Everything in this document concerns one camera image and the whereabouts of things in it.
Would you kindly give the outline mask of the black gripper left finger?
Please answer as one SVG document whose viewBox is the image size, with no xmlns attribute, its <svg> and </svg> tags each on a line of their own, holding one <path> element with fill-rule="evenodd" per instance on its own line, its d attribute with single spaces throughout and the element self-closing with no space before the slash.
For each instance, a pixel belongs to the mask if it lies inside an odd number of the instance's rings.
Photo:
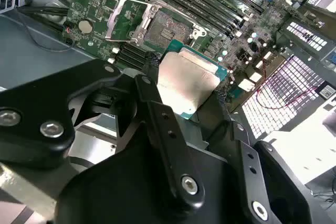
<svg viewBox="0 0 336 224">
<path fill-rule="evenodd" d="M 160 158 L 167 195 L 182 211 L 198 211 L 205 189 L 172 109 L 157 89 L 159 62 L 131 77 L 92 60 L 1 93 L 1 160 L 33 168 L 64 162 L 75 129 L 101 113 L 117 118 L 117 153 L 147 137 Z"/>
</svg>

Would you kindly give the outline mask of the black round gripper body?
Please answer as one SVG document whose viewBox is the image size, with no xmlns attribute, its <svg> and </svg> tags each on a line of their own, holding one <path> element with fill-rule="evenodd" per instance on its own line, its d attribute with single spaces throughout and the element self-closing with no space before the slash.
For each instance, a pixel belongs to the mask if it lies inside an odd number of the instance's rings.
<svg viewBox="0 0 336 224">
<path fill-rule="evenodd" d="M 198 211 L 170 201 L 162 161 L 143 137 L 75 176 L 59 196 L 57 223 L 246 223 L 227 162 L 188 151 L 205 188 Z"/>
</svg>

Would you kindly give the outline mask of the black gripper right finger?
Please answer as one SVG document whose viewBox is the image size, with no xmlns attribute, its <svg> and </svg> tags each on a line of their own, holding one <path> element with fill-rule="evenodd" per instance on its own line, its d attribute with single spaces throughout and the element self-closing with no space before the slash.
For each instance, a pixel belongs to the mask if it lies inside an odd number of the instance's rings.
<svg viewBox="0 0 336 224">
<path fill-rule="evenodd" d="M 231 167 L 246 218 L 252 223 L 324 223 L 324 211 L 275 148 L 264 141 L 250 144 L 244 127 L 230 117 L 220 89 L 214 91 L 214 104 L 220 119 L 214 152 Z"/>
</svg>

